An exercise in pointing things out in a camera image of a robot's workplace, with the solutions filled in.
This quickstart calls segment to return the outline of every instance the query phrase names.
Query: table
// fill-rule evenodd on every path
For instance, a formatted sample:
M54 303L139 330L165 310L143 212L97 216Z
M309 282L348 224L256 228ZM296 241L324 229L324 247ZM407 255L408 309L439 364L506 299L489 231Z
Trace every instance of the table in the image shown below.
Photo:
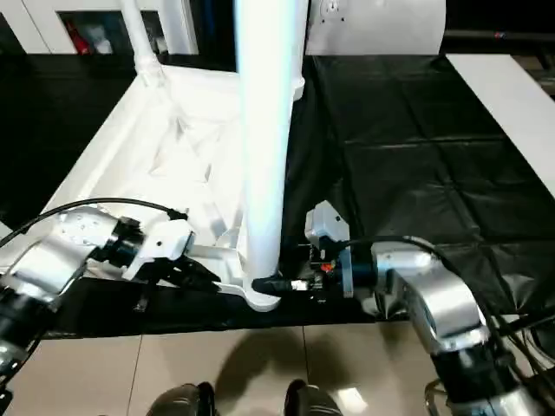
M198 56L164 63L232 69ZM304 77L288 149L284 268L298 261L291 248L304 242L304 214L328 199L352 235L440 244L504 313L552 301L553 198L445 57L307 57ZM2 221L14 227L42 209L133 78L131 57L0 58ZM354 300L294 297L262 314L236 296L158 288L137 313L139 284L82 279L71 291L49 336L382 319Z

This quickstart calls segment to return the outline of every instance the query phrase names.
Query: tile floor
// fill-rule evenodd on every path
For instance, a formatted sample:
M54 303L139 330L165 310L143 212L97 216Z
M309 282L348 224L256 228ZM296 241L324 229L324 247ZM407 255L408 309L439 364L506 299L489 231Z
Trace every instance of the tile floor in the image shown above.
M223 416L278 416L296 378L346 415L424 416L435 377L406 322L44 341L6 414L144 416L167 389L210 381Z

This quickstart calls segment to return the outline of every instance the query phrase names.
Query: robotic arm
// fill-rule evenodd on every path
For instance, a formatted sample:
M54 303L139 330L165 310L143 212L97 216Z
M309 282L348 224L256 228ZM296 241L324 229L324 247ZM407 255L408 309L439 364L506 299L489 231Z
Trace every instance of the robotic arm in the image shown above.
M255 289L273 295L306 291L320 299L335 292L357 297L365 310L385 314L406 310L454 415L545 413L513 374L514 357L493 336L473 292L434 254L430 243L413 237L376 238L370 247L363 240L351 243L364 244L350 246L345 243L349 226L326 201L307 215L305 235L313 244L310 272L289 283L283 279L278 283L273 277L261 279ZM362 257L369 260L351 259L350 249L357 246L364 247ZM427 388L432 416L438 414L432 394L436 384Z
M195 233L186 215L180 216L142 231L131 218L115 218L91 206L58 215L52 231L0 279L0 401L7 396L7 380L27 360L28 345L43 335L89 260L123 268L122 277L129 281L147 282L156 275L154 283L163 278L180 287L218 289L212 285L218 278L185 256Z

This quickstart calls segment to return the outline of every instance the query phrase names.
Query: red object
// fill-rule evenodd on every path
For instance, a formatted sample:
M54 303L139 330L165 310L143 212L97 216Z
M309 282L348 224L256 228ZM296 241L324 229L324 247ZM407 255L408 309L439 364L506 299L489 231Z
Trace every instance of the red object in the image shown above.
M79 35L79 32L77 31L75 25L71 22L64 22L64 24L66 25L66 29L68 31L69 37L71 38L71 42L73 42L73 46L75 46L75 49L77 50L77 54L91 55L91 48L88 46L87 41L85 41L81 37L81 35Z
M334 265L332 263L324 263L320 266L321 271L325 271L326 273L332 271L334 269Z

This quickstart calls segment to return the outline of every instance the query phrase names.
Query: black plastic sheet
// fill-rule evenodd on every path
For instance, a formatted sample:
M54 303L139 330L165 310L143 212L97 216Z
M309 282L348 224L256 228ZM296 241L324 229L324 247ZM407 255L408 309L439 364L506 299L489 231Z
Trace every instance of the black plastic sheet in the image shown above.
M167 59L226 69L197 56ZM440 244L473 289L503 312L553 302L552 196L447 59L307 58L304 77L288 148L285 269L302 261L291 248L304 242L305 213L328 199L354 236L410 234ZM9 155L0 219L17 226L42 209L133 78L132 60L116 56L0 59L0 121ZM261 314L236 296L169 288L158 288L141 314L133 312L140 290L139 284L81 280L51 336L376 319L353 300L318 304L293 297Z

